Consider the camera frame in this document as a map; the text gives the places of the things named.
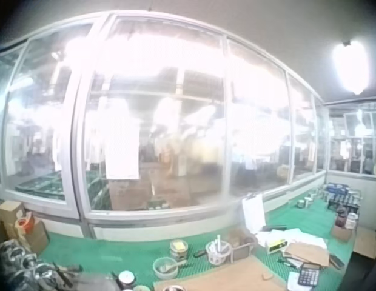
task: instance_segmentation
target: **green mat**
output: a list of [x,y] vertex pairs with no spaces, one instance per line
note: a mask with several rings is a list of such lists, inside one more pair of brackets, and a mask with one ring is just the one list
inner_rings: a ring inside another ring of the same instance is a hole
[[[330,236],[335,213],[328,210],[326,203],[319,199],[308,209],[298,209],[294,205],[299,198],[293,199],[287,205],[267,213],[267,224],[285,224],[290,229],[298,227],[303,232],[327,239],[329,251],[336,254],[343,262],[348,263],[354,239],[349,242],[341,242]],[[188,263],[184,268],[180,269],[178,278],[205,272],[213,268],[207,261],[206,256],[195,259],[193,254],[198,250],[204,249],[206,243],[214,240],[217,234],[219,232],[184,238],[190,246]],[[152,287],[153,282],[158,281],[152,270],[154,260],[162,256],[169,256],[169,240],[111,242],[71,238],[55,233],[49,233],[49,236],[50,244],[42,253],[42,259],[62,265],[81,264],[86,272],[110,273],[114,271],[119,273],[123,270],[130,270],[136,275],[137,284],[147,285],[148,287]],[[281,257],[280,252],[266,255],[265,250],[259,247],[255,255],[273,272],[287,281],[289,272],[293,271],[293,269],[277,262],[277,259]],[[343,275],[344,271],[339,272],[333,267],[324,269],[321,272],[319,285],[315,290],[336,290]]]

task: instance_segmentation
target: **person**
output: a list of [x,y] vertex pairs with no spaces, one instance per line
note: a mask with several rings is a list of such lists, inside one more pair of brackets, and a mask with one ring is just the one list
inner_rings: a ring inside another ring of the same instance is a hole
[[372,175],[372,171],[374,169],[374,162],[372,160],[372,152],[368,151],[366,153],[366,159],[364,161],[364,170],[363,173]]

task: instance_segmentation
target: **calculator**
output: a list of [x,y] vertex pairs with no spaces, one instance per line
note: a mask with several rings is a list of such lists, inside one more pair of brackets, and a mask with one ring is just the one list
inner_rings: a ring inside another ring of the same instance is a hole
[[320,265],[304,263],[301,266],[298,284],[303,286],[315,287],[320,274]]

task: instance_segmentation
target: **workbench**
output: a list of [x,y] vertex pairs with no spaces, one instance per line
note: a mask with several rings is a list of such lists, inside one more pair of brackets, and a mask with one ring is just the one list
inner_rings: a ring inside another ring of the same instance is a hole
[[[295,206],[297,200],[307,195],[304,193],[289,201],[288,204],[266,213],[267,224],[285,224],[288,229],[299,228],[302,232],[324,238],[330,253],[337,255],[344,263],[348,263],[354,247],[355,236],[348,242],[333,238],[330,234],[335,220],[335,212],[327,209],[327,204],[317,198],[306,209]],[[178,278],[203,273],[213,269],[206,256],[194,258],[193,254],[204,249],[206,243],[216,238],[218,232],[184,238],[189,244],[188,263],[179,270]],[[81,264],[86,272],[119,273],[130,270],[137,278],[137,284],[153,286],[158,281],[152,270],[154,260],[169,256],[170,240],[154,242],[112,242],[93,239],[70,238],[50,233],[50,244],[42,253],[41,258],[61,265]],[[287,281],[288,266],[278,263],[280,252],[267,255],[262,247],[257,247],[255,256],[267,265],[271,271]],[[340,285],[345,270],[338,271],[329,266],[321,272],[316,291],[336,290]]]

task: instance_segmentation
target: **ceiling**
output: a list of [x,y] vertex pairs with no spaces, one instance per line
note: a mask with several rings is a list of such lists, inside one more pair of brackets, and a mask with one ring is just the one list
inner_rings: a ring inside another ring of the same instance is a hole
[[[77,0],[25,1],[0,42],[56,21],[104,10],[149,10],[181,15],[239,35],[285,63],[326,102],[376,96],[376,14],[362,0]],[[332,62],[335,45],[356,39],[370,60],[369,87],[343,88]]]

